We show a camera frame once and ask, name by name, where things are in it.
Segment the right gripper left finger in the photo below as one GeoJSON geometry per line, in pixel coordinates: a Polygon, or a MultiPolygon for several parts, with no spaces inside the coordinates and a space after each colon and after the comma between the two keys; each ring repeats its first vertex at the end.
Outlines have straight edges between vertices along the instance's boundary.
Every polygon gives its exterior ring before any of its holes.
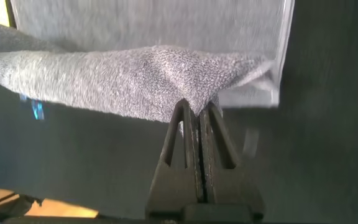
{"type": "Polygon", "coordinates": [[[145,206],[147,218],[181,218],[186,206],[204,200],[196,128],[189,103],[180,100],[175,105],[150,187],[145,206]],[[185,168],[176,170],[171,164],[180,122],[183,123],[185,168]]]}

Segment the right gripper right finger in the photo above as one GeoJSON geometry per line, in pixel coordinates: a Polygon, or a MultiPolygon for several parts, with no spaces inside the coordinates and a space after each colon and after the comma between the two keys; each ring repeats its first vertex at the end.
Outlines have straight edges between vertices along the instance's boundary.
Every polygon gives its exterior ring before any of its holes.
{"type": "Polygon", "coordinates": [[[249,218],[263,218],[265,204],[231,140],[218,107],[200,113],[200,140],[206,202],[243,208],[249,218]]]}

